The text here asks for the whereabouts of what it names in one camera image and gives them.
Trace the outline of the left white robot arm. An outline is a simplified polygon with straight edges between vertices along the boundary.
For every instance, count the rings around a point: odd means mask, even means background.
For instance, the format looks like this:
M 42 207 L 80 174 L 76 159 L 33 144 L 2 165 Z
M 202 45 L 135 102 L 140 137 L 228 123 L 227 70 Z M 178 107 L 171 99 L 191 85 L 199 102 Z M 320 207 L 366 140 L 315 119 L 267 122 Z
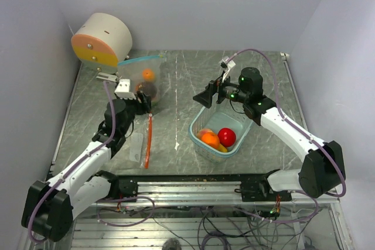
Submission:
M 141 91 L 133 100 L 110 99 L 98 131 L 77 159 L 49 180 L 30 186 L 21 224 L 33 242 L 61 240 L 89 206 L 119 196 L 118 177 L 100 167 L 120 151 L 135 116 L 150 111 L 151 99 Z

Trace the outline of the clear zip top bag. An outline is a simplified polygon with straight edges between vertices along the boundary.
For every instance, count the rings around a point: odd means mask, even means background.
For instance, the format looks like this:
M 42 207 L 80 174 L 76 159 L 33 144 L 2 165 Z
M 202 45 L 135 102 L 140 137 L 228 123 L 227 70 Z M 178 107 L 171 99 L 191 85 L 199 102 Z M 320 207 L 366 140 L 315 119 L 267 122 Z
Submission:
M 138 91 L 150 98 L 151 104 L 160 99 L 161 65 L 166 62 L 164 55 L 144 56 L 118 63 L 120 79 L 115 94 L 126 100 L 136 99 Z

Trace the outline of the clear bag orange zipper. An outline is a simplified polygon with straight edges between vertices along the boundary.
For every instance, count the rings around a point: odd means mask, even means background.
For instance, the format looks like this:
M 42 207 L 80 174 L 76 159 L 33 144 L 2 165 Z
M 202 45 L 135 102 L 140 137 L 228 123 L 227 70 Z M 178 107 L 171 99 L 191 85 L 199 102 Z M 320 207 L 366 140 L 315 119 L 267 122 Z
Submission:
M 133 132 L 130 136 L 129 160 L 139 164 L 143 169 L 149 168 L 153 137 L 153 114 L 149 113 L 144 133 Z

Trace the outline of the light blue plastic basket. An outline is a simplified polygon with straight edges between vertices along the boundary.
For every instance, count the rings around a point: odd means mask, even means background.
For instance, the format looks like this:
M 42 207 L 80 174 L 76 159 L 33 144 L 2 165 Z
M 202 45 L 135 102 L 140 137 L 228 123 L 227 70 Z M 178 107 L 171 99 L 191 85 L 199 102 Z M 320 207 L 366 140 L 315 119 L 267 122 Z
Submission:
M 253 122 L 229 102 L 202 107 L 189 126 L 189 136 L 196 153 L 220 163 L 234 156 L 250 131 Z

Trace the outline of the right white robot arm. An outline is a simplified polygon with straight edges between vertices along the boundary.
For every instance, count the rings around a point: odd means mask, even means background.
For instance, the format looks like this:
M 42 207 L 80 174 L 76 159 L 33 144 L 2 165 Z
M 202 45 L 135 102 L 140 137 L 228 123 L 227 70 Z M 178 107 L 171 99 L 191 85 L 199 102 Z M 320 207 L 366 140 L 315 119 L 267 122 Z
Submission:
M 342 147 L 336 141 L 326 142 L 303 129 L 264 95 L 263 77 L 258 69 L 242 69 L 237 84 L 231 83 L 227 72 L 223 72 L 193 100 L 210 108 L 214 96 L 218 104 L 224 100 L 240 103 L 250 120 L 279 137 L 302 161 L 300 169 L 269 172 L 258 187 L 262 199 L 272 200 L 279 191 L 301 191 L 312 198 L 331 196 L 331 190 L 337 186 L 342 187 L 338 196 L 345 195 Z

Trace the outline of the orange toy fruit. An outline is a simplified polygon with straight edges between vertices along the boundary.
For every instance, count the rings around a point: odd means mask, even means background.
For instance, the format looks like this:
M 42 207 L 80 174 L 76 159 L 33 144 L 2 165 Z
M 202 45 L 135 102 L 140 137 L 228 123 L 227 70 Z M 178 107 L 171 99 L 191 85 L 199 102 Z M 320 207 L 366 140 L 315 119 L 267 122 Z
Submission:
M 204 134 L 201 141 L 216 150 L 220 145 L 220 139 L 215 133 Z

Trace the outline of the pink toy peach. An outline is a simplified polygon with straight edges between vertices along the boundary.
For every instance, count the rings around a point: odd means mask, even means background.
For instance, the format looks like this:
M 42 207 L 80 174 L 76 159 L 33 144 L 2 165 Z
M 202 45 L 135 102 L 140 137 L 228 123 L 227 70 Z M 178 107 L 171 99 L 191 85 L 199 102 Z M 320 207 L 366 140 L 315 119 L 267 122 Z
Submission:
M 211 129 L 209 129 L 209 128 L 202 128 L 202 129 L 196 134 L 196 137 L 197 137 L 198 139 L 201 139 L 202 136 L 203 136 L 204 134 L 206 134 L 206 133 L 213 133 L 213 131 L 212 131 Z

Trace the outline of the yellow toy lemon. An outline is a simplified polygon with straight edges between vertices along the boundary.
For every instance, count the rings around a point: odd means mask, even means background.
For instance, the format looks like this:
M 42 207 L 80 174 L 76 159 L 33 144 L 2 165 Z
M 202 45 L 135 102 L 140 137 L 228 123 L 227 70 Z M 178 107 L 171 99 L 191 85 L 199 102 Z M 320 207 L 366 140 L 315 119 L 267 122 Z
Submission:
M 217 150 L 221 153 L 227 153 L 228 152 L 228 149 L 225 146 L 223 146 L 222 144 L 219 145 Z

